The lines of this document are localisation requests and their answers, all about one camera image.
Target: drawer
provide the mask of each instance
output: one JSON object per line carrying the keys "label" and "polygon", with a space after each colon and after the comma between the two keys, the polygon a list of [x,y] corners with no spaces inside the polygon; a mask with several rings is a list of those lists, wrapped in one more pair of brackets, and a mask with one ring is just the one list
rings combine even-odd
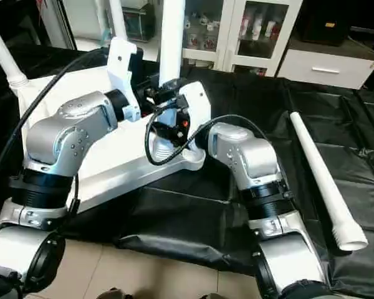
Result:
{"label": "drawer", "polygon": [[360,89],[374,70],[374,61],[346,56],[288,50],[278,77]]}

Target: black tarp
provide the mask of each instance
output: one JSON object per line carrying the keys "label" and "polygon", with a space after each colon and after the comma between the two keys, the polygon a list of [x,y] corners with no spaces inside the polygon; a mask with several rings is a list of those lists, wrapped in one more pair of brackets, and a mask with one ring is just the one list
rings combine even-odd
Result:
{"label": "black tarp", "polygon": [[[13,49],[13,54],[29,77],[55,72],[78,55],[43,47]],[[104,62],[104,57],[96,57],[84,66]],[[145,64],[147,74],[156,68]],[[246,116],[269,135],[332,288],[374,298],[374,93],[201,69],[183,69],[182,74],[203,83],[213,116]],[[0,101],[0,146],[17,117],[16,99],[5,86],[0,75],[0,99],[8,98],[5,107]],[[337,249],[288,118],[291,107],[300,111],[354,218],[364,228],[366,249],[347,253]],[[20,159],[11,164],[16,169]],[[67,235],[111,240],[120,248],[254,275],[254,244],[246,219],[229,171],[208,158],[197,172],[180,171],[78,215]]]}

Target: white pole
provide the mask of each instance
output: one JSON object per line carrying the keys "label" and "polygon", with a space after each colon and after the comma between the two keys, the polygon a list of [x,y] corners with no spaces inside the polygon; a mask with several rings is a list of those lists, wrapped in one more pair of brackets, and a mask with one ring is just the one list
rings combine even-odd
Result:
{"label": "white pole", "polygon": [[365,248],[368,245],[366,236],[353,219],[299,113],[292,112],[290,119],[327,207],[339,249],[351,251]]}
{"label": "white pole", "polygon": [[125,20],[123,19],[123,10],[120,0],[110,0],[110,7],[115,35],[127,40]]}
{"label": "white pole", "polygon": [[163,2],[160,86],[180,77],[185,5],[185,0]]}
{"label": "white pole", "polygon": [[14,58],[4,41],[0,36],[0,65],[7,75],[7,81],[12,88],[25,85],[28,81],[26,76],[21,72]]}
{"label": "white pole", "polygon": [[[161,33],[160,87],[180,77],[181,49],[185,21],[185,0],[164,0]],[[169,109],[158,117],[158,121],[168,126],[176,124],[176,109]],[[155,137],[153,157],[167,158],[174,152],[173,144],[166,139]]]}

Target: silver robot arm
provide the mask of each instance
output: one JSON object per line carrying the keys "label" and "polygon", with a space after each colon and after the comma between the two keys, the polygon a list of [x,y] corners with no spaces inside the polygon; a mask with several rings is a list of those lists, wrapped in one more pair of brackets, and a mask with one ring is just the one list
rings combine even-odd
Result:
{"label": "silver robot arm", "polygon": [[199,147],[233,173],[258,246],[252,256],[263,298],[339,298],[326,286],[319,257],[292,203],[277,155],[245,128],[217,123],[197,136]]}
{"label": "silver robot arm", "polygon": [[[13,197],[0,213],[0,298],[38,292],[54,279],[65,248],[56,230],[69,214],[73,177],[93,143],[125,118],[127,106],[118,90],[94,92],[65,103],[30,129],[24,169],[11,179]],[[14,288],[6,293],[6,285]]]}

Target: tile floor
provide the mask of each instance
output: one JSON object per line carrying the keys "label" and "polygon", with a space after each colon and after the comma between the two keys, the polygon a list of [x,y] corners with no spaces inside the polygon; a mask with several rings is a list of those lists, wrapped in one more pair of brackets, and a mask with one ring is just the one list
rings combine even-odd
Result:
{"label": "tile floor", "polygon": [[27,298],[95,299],[112,287],[136,299],[199,299],[214,292],[228,299],[260,298],[253,277],[75,240],[67,240],[52,285]]}

